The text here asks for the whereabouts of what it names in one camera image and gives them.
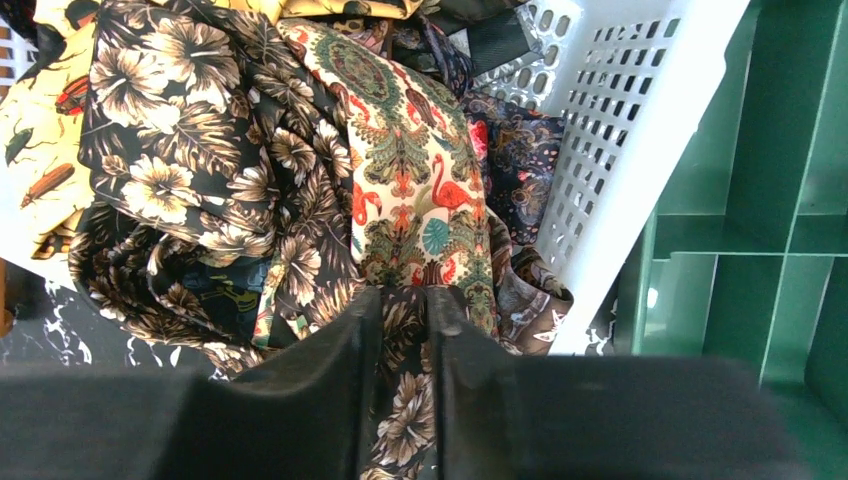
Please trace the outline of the black brown floral tie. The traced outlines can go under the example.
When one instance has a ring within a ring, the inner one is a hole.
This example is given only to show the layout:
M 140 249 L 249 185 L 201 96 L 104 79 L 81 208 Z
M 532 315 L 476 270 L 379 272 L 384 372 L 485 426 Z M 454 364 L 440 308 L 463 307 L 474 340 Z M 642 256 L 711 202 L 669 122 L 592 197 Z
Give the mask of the black brown floral tie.
M 70 265 L 99 313 L 203 352 L 168 479 L 433 479 L 429 294 L 487 270 L 452 92 L 335 28 L 106 1 Z

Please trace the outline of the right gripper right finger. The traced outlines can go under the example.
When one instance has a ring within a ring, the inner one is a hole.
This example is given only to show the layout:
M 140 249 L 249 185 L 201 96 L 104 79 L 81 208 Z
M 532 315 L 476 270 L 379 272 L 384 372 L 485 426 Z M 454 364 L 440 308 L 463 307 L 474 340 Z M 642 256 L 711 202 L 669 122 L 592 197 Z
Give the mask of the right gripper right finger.
M 426 291 L 439 479 L 808 479 L 740 365 L 686 357 L 517 356 Z

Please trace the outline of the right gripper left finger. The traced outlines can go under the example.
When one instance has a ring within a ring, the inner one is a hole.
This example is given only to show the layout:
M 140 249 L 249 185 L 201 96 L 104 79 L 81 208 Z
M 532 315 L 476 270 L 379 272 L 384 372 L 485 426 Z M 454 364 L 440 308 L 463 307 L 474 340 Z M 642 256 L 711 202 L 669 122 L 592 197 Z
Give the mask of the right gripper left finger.
M 233 381 L 186 370 L 1 372 L 5 479 L 354 479 L 368 456 L 381 298 Z

